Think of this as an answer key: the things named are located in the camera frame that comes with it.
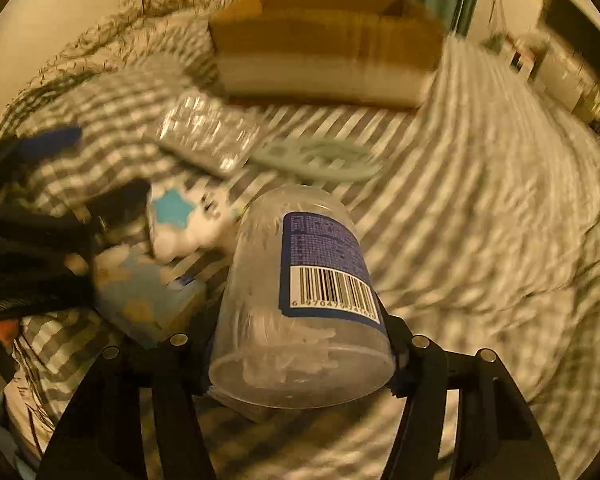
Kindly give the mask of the person's left hand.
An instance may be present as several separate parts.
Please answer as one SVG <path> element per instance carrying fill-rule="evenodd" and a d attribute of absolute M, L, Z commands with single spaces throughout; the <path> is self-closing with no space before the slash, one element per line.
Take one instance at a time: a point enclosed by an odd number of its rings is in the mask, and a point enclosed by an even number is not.
<path fill-rule="evenodd" d="M 20 333 L 20 319 L 8 318 L 0 320 L 0 343 L 5 347 L 10 347 L 17 339 Z"/>

